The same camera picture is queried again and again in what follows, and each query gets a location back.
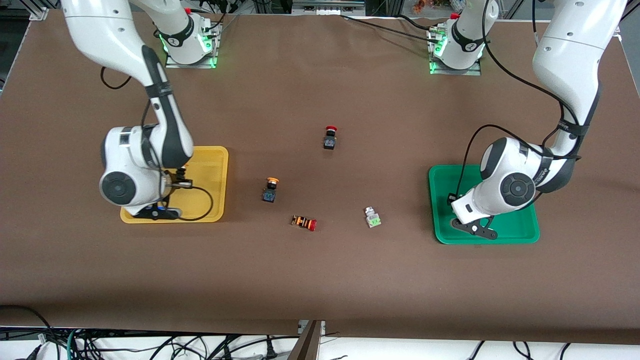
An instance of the plastic tray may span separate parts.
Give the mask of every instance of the plastic tray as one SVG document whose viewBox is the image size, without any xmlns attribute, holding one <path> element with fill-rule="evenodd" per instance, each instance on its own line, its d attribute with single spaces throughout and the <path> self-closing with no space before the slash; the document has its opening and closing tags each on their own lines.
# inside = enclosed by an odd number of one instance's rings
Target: plastic tray
<svg viewBox="0 0 640 360">
<path fill-rule="evenodd" d="M 127 224 L 193 224 L 197 222 L 216 222 L 225 209 L 225 190 L 227 189 L 227 165 L 229 153 L 222 146 L 194 146 L 193 156 L 187 163 L 188 179 L 195 186 L 207 189 L 213 197 L 213 208 L 204 218 L 197 221 L 156 220 L 134 218 L 124 208 L 120 209 L 120 218 Z M 180 208 L 182 217 L 196 218 L 209 209 L 209 198 L 200 190 L 178 189 L 171 194 L 169 206 Z"/>
<path fill-rule="evenodd" d="M 498 232 L 498 237 L 494 240 L 474 236 L 451 227 L 451 220 L 455 218 L 455 214 L 447 204 L 447 196 L 449 193 L 456 192 L 461 169 L 462 165 L 436 165 L 429 170 L 428 186 L 431 194 L 433 225 L 440 242 L 449 245 L 487 245 L 538 241 L 540 229 L 534 205 L 519 211 L 497 215 L 490 226 Z M 466 193 L 481 181 L 480 165 L 467 165 L 460 185 L 460 193 Z"/>
</svg>

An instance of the teal cable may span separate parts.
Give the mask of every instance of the teal cable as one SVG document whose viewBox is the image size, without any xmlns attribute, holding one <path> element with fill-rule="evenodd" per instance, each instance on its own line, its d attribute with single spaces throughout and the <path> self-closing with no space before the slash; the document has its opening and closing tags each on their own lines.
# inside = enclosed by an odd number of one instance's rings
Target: teal cable
<svg viewBox="0 0 640 360">
<path fill-rule="evenodd" d="M 67 360 L 71 360 L 71 341 L 74 339 L 74 334 L 76 330 L 73 330 L 71 334 L 69 334 L 69 339 L 67 339 Z"/>
</svg>

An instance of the orange and black striped toy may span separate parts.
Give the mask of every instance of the orange and black striped toy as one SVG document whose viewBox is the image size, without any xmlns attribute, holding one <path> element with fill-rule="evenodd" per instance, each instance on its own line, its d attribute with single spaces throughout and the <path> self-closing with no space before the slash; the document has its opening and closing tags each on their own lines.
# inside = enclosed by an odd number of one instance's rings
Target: orange and black striped toy
<svg viewBox="0 0 640 360">
<path fill-rule="evenodd" d="M 293 215 L 291 218 L 291 225 L 306 227 L 310 231 L 316 230 L 316 220 L 312 218 L 297 217 L 296 215 Z"/>
</svg>

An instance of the brown tabletop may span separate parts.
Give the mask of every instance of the brown tabletop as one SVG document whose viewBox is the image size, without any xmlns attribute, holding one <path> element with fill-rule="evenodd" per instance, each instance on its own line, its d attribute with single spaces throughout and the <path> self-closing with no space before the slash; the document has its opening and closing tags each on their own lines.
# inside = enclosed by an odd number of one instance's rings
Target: brown tabletop
<svg viewBox="0 0 640 360">
<path fill-rule="evenodd" d="M 157 47 L 149 18 L 136 23 Z M 534 79 L 530 24 L 497 23 L 491 38 Z M 336 16 L 241 16 L 217 69 L 168 70 L 195 144 L 229 150 L 223 218 L 127 225 L 98 191 L 99 144 L 138 124 L 145 91 L 103 86 L 51 12 L 31 24 L 0 97 L 0 303 L 66 327 L 292 333 L 321 318 L 341 336 L 637 343 L 640 101 L 620 43 L 600 64 L 584 159 L 536 203 L 532 245 L 448 246 L 433 232 L 430 167 L 461 163 L 488 122 L 532 142 L 557 122 L 551 98 L 490 59 L 482 68 L 430 75 L 419 40 Z M 500 136 L 481 133 L 472 162 Z M 268 176 L 281 180 L 274 204 L 260 201 Z M 367 206 L 382 226 L 366 226 Z"/>
</svg>

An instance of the yellow tray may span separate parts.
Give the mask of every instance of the yellow tray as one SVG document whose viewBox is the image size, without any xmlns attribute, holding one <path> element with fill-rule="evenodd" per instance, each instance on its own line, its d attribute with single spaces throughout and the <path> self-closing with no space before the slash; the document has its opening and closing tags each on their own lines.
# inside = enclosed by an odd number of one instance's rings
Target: yellow tray
<svg viewBox="0 0 640 360">
<path fill-rule="evenodd" d="M 227 165 L 229 152 L 222 146 L 194 146 L 193 156 L 187 163 L 187 179 L 194 186 L 207 189 L 213 197 L 213 208 L 204 218 L 197 221 L 151 220 L 134 218 L 124 208 L 120 209 L 120 219 L 127 224 L 192 224 L 195 222 L 216 222 L 225 209 L 225 190 L 227 188 Z M 181 217 L 196 218 L 209 209 L 209 197 L 200 190 L 176 189 L 171 194 L 169 207 L 182 210 Z"/>
</svg>

